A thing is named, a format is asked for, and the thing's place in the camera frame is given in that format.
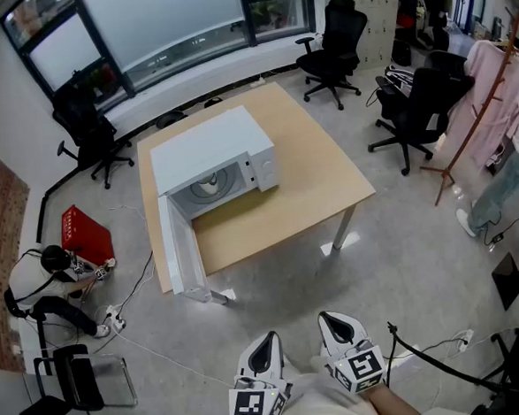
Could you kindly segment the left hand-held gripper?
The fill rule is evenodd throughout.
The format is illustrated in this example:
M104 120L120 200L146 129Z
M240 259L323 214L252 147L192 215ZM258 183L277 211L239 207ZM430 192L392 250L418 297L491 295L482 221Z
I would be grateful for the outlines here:
M253 376L282 373L283 349L276 332L252 341L240 354L234 388L229 390L230 415L281 415L293 384L284 379L258 380Z

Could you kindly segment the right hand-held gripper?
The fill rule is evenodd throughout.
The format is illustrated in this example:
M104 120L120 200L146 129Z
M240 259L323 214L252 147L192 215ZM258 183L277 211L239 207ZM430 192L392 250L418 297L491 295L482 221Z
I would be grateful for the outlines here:
M366 340L368 334L359 320L335 311L320 312L317 319L328 355L337 355L340 345L357 344L340 357L327 360L325 367L340 386L354 394L383 382L385 359L381 348Z

